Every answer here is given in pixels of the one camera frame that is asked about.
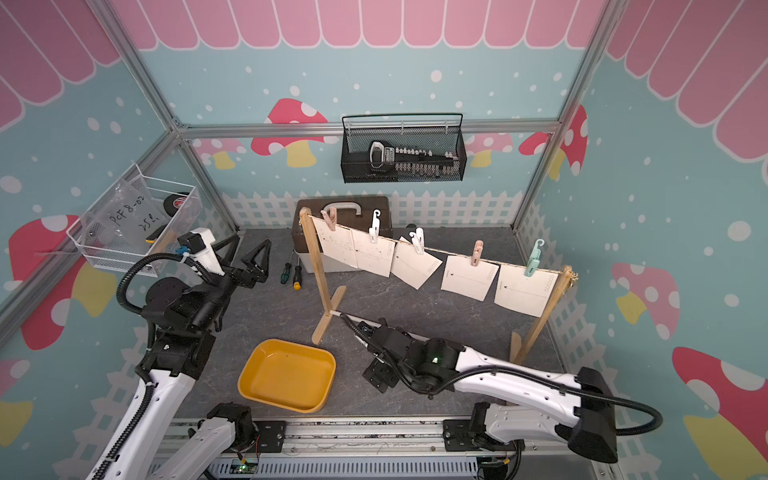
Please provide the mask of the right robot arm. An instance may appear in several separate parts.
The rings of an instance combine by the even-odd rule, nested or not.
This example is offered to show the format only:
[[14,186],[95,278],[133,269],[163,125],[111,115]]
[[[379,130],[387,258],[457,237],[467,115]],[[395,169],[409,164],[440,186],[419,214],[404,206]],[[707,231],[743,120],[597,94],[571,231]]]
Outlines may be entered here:
[[445,391],[484,396],[469,427],[480,449],[512,450],[523,440],[557,440],[583,458],[615,464],[619,438],[663,424],[657,409],[612,395],[592,368],[575,375],[535,370],[450,340],[337,316],[373,355],[365,377],[380,392],[403,384],[429,398]]

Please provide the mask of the green clothespin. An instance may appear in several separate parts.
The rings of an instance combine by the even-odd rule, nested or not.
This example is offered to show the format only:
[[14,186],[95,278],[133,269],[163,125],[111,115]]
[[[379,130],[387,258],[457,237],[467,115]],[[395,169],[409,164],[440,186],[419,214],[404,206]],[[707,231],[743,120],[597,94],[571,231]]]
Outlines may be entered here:
[[545,240],[542,238],[539,238],[535,241],[526,263],[526,267],[524,271],[524,275],[526,277],[532,277],[537,271],[541,261],[541,254],[542,254],[541,248],[544,245],[545,245]]

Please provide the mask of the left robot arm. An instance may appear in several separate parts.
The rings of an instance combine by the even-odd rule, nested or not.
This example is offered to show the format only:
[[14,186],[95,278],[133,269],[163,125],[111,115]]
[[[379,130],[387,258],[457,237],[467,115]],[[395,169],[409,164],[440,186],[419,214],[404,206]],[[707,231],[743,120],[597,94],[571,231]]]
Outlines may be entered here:
[[[118,283],[117,302],[145,320],[148,346],[134,369],[139,379],[134,397],[89,473],[91,479],[196,479],[221,453],[247,450],[258,438],[249,407],[219,404],[160,470],[150,470],[176,412],[205,369],[233,293],[269,276],[268,239],[248,251],[239,266],[233,263],[240,243],[236,234],[218,241],[209,229],[198,228],[178,242],[173,253],[140,258]],[[127,297],[132,280],[158,261],[185,265],[201,281],[190,286],[175,277],[161,278],[147,291],[144,305],[133,304]]]

